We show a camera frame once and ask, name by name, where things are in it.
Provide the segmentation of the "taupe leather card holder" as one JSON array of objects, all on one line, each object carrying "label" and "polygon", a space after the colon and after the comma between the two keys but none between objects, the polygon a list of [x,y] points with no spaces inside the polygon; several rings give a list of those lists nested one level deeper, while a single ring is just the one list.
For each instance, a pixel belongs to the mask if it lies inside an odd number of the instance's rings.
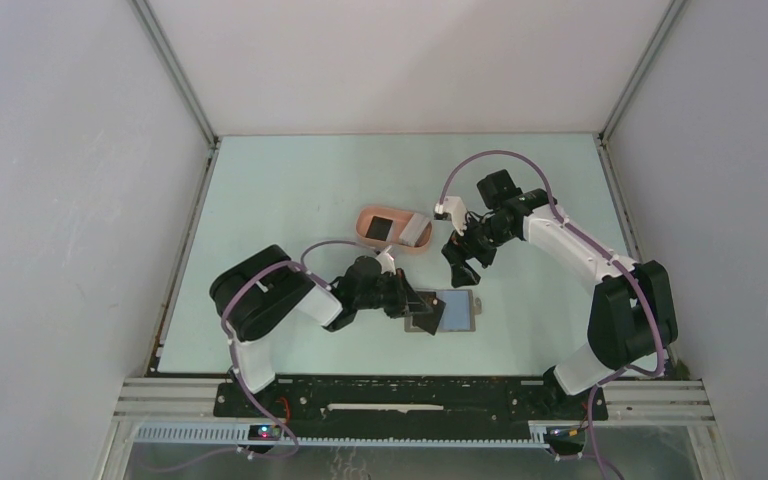
[{"label": "taupe leather card holder", "polygon": [[[437,333],[467,333],[476,330],[476,317],[482,313],[483,304],[472,290],[420,290],[419,292],[421,291],[435,292],[446,303]],[[404,319],[404,331],[407,333],[425,333],[411,326],[411,318]]]}]

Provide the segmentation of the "peach plastic card tray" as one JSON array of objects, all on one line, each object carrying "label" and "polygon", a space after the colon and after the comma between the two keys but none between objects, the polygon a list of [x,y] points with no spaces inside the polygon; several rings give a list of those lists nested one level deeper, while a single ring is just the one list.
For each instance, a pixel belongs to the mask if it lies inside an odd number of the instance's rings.
[{"label": "peach plastic card tray", "polygon": [[[372,246],[376,249],[383,250],[385,247],[393,245],[393,247],[397,247],[403,253],[419,255],[424,253],[431,244],[433,224],[430,217],[427,216],[430,219],[430,224],[426,228],[419,244],[417,244],[415,247],[410,247],[402,245],[398,241],[399,234],[410,219],[411,215],[414,213],[418,212],[381,205],[366,206],[362,208],[358,214],[355,226],[356,234],[363,244]],[[393,227],[390,233],[390,237],[386,242],[376,241],[365,237],[365,233],[372,216],[381,216],[393,220]]]}]

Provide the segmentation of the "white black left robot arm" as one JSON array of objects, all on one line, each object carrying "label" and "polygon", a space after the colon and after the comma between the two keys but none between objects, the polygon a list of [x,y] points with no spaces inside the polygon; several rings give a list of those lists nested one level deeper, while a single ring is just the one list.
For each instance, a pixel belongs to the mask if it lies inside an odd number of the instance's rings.
[{"label": "white black left robot arm", "polygon": [[271,245],[217,277],[209,296],[228,336],[232,375],[242,384],[237,402],[257,417],[276,403],[268,336],[287,316],[300,313],[335,332],[360,311],[379,310],[434,335],[445,310],[436,295],[415,290],[386,251],[357,257],[343,275],[326,282]]}]

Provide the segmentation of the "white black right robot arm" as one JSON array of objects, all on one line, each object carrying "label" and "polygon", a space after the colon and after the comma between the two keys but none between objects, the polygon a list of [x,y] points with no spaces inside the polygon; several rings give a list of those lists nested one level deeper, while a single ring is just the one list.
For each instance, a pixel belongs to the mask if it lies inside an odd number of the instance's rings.
[{"label": "white black right robot arm", "polygon": [[453,225],[441,249],[453,287],[478,285],[481,276],[470,261],[489,267],[499,247],[518,239],[555,259],[592,293],[584,344],[544,375],[545,411],[570,416],[582,392],[648,355],[655,355],[653,373],[659,375],[665,348],[678,336],[666,269],[608,249],[570,220],[547,190],[524,192],[505,170],[487,175],[477,188],[488,210],[482,216],[457,196],[444,196],[434,206],[435,218]]}]

